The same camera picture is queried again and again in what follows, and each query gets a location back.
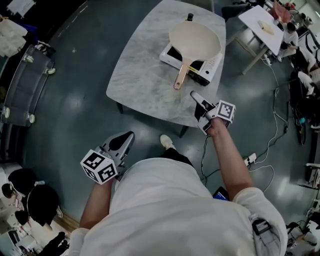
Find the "table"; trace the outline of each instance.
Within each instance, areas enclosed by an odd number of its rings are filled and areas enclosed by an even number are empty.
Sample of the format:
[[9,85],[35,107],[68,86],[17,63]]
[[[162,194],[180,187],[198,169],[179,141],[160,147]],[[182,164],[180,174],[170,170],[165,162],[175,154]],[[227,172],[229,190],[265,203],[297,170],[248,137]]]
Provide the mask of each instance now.
[[[264,53],[266,53],[268,49],[270,49],[274,55],[278,55],[280,45],[284,37],[284,32],[281,31],[281,29],[276,25],[274,25],[274,18],[259,5],[242,13],[238,16],[238,18],[244,23],[244,25],[239,31],[237,31],[226,41],[226,45],[236,40],[246,51],[248,51],[254,57],[254,59],[242,71],[242,74],[245,74],[264,55]],[[263,31],[258,24],[259,20],[268,23],[272,27],[274,35]],[[249,47],[249,44],[252,40],[250,40],[249,43],[245,43],[239,38],[240,34],[242,34],[248,28],[252,30],[255,36],[263,42],[263,47],[259,53],[255,53]]]
[[207,86],[201,86],[188,76],[182,88],[173,84],[178,70],[159,59],[169,43],[169,28],[186,20],[193,13],[193,21],[214,31],[225,54],[226,25],[223,18],[195,5],[174,0],[160,2],[140,23],[126,44],[111,76],[106,95],[123,107],[146,115],[183,125],[180,136],[188,127],[197,127],[194,117],[196,102],[190,92],[197,91],[208,101],[216,103],[224,58]]

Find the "frying pan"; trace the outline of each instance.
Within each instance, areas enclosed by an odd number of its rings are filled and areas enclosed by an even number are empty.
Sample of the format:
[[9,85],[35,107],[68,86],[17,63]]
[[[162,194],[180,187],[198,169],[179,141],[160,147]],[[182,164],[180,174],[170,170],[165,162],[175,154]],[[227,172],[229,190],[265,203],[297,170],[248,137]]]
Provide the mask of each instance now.
[[176,90],[180,90],[192,62],[213,59],[221,51],[218,36],[211,29],[194,21],[184,21],[172,27],[169,39],[182,56],[182,66],[173,85]]

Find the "pan handle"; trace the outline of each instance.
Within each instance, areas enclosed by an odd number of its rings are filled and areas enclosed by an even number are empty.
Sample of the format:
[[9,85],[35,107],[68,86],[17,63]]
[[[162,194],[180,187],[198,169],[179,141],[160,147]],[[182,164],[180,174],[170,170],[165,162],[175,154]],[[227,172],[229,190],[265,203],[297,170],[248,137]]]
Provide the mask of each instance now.
[[181,86],[182,86],[182,84],[183,84],[183,82],[185,80],[185,77],[186,77],[187,71],[189,69],[189,66],[191,64],[192,64],[192,61],[186,61],[186,62],[182,63],[182,66],[180,68],[179,74],[176,77],[174,85],[173,85],[174,89],[180,90],[180,88],[181,88]]

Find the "gray floor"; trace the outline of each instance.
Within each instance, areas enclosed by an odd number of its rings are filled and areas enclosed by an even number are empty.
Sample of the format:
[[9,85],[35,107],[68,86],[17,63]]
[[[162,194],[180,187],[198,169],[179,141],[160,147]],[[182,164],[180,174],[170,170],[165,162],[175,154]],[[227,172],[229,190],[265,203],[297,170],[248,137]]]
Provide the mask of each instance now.
[[[56,189],[62,208],[76,220],[81,217],[93,185],[80,161],[89,149],[114,133],[135,132],[134,147],[126,158],[128,166],[159,156],[163,152],[159,136],[164,133],[200,172],[205,141],[200,130],[190,128],[180,139],[181,126],[128,108],[121,115],[116,104],[106,96],[109,79],[124,46],[157,2],[159,0],[86,2],[50,42],[57,50],[54,56],[57,72],[47,80],[36,109],[36,122],[28,130],[24,166],[32,168],[40,179]],[[229,20],[227,37],[239,25],[237,18]],[[276,130],[272,105],[277,85],[272,70],[259,61],[246,75],[241,75],[251,58],[236,42],[226,48],[217,93],[219,99],[236,105],[229,132],[242,156],[263,152]],[[272,67],[280,83],[290,75],[291,67],[286,61]],[[286,114],[288,99],[288,89],[284,87],[277,97],[277,112],[282,116]],[[277,121],[279,136],[283,133],[283,122]],[[287,223],[303,219],[316,195],[314,190],[296,185],[304,177],[310,145],[310,132],[306,144],[299,145],[291,118],[288,133],[270,149],[263,163],[275,169],[274,180],[265,195]],[[203,169],[208,175],[217,168],[218,161],[209,142]],[[263,168],[252,173],[252,177],[263,190],[272,177],[272,170]],[[212,193],[221,185],[219,172],[207,183]]]

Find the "marble table top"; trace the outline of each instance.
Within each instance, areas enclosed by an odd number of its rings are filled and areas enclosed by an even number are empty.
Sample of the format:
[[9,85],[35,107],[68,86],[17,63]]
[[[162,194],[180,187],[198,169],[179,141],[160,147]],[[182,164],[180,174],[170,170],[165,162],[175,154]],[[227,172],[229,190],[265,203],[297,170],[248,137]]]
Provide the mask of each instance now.
[[[179,70],[159,59],[169,43],[169,29],[183,22],[188,13],[193,21],[214,31],[221,42],[222,60],[207,86],[201,86],[187,75],[182,88],[173,84]],[[111,76],[106,95],[114,101],[146,115],[189,127],[197,127],[196,102],[190,92],[196,91],[216,103],[226,48],[225,20],[208,11],[175,0],[161,1],[140,23],[126,44]]]

